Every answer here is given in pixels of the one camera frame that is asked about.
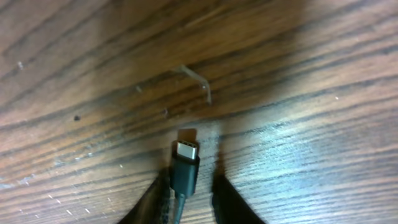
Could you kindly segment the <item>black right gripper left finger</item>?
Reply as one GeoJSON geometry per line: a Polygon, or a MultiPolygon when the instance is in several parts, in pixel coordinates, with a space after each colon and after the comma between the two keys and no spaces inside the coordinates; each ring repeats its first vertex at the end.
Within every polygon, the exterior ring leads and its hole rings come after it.
{"type": "Polygon", "coordinates": [[[133,209],[118,224],[168,224],[169,212],[169,170],[162,169],[133,209]]]}

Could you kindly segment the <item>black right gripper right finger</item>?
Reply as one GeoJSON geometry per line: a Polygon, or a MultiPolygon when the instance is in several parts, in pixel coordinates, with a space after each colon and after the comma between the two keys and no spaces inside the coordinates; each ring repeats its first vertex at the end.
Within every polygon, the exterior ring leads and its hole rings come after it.
{"type": "Polygon", "coordinates": [[[211,204],[217,224],[266,224],[224,175],[213,178],[211,204]]]}

